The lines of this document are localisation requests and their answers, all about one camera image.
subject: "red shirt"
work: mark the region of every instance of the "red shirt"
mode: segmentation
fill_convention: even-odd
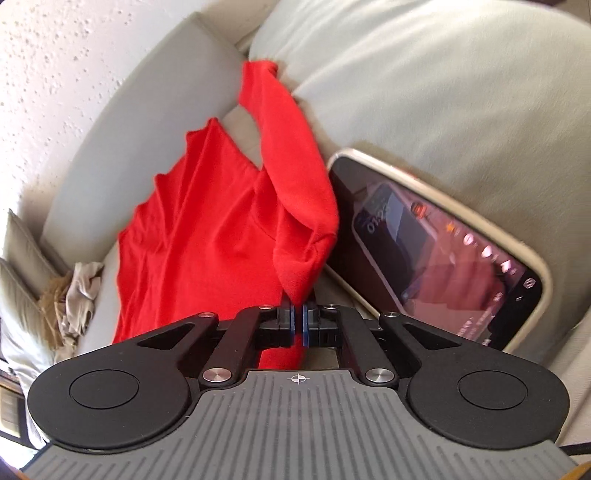
[[[303,114],[270,61],[245,63],[239,103],[261,134],[263,168],[219,121],[186,136],[185,155],[119,235],[115,342],[213,311],[301,304],[338,227],[335,197]],[[297,368],[301,347],[263,353],[260,368]]]

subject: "crumpled cloth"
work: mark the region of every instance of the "crumpled cloth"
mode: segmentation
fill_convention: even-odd
[[[78,338],[95,312],[103,264],[77,263],[74,271],[53,279],[38,305],[55,338],[55,363],[74,356]]]

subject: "gray cushion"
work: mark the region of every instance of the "gray cushion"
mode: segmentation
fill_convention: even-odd
[[[86,333],[78,341],[76,355],[88,353],[113,342],[119,320],[121,301],[117,289],[119,272],[119,243],[117,242],[103,262],[100,292],[95,300],[95,314],[90,320]]]
[[[41,253],[27,226],[12,210],[8,211],[3,256],[37,299],[49,281],[57,276],[56,269]]]
[[[282,0],[250,58],[279,63],[325,158],[355,147],[395,163],[547,261],[553,301],[516,354],[540,360],[583,317],[588,25],[522,2]]]
[[[100,261],[185,150],[188,130],[236,105],[243,57],[193,15],[137,67],[72,162],[42,242],[70,267]]]
[[[254,118],[242,105],[236,105],[222,118],[221,123],[240,151],[261,168],[261,135]]]

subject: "white wall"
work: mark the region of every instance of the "white wall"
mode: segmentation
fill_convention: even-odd
[[[231,42],[277,0],[5,0],[0,5],[0,244],[12,208],[39,234],[68,166],[121,83],[203,11]]]

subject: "gray ribbed base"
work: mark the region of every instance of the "gray ribbed base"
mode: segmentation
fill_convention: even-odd
[[[489,452],[446,440],[411,417],[396,392],[347,370],[253,371],[203,394],[168,437],[116,455],[51,446],[31,480],[479,479],[555,480],[575,463],[552,442]],[[146,412],[146,421],[150,414]]]

